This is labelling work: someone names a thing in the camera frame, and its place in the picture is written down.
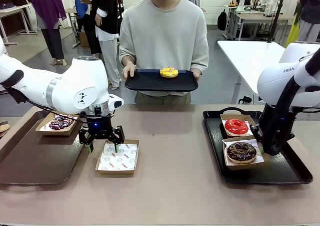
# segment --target brown tray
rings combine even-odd
[[[83,147],[78,138],[81,123],[69,137],[41,136],[35,130],[48,114],[32,108],[21,126],[12,129],[14,135],[0,149],[0,184],[59,184],[69,178]]]

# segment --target tray handle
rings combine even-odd
[[[247,113],[246,111],[244,111],[244,110],[242,110],[242,109],[240,109],[238,107],[227,107],[227,108],[222,109],[220,111],[220,114],[224,114],[224,112],[231,111],[231,110],[241,112],[241,114],[246,114]]]

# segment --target backpack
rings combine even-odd
[[[218,29],[221,31],[225,31],[226,30],[226,26],[227,26],[227,14],[226,11],[223,10],[223,12],[221,12],[220,16],[218,16]]]

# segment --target yellow fabric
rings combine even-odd
[[[285,44],[285,48],[287,48],[287,46],[292,43],[292,42],[296,42],[299,39],[299,23],[297,23],[296,25],[292,25],[290,33],[288,35],[288,39],[286,41]]]

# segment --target purple poncho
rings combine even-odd
[[[53,29],[59,18],[66,19],[62,0],[28,0],[32,3],[36,13],[44,20],[48,29]]]

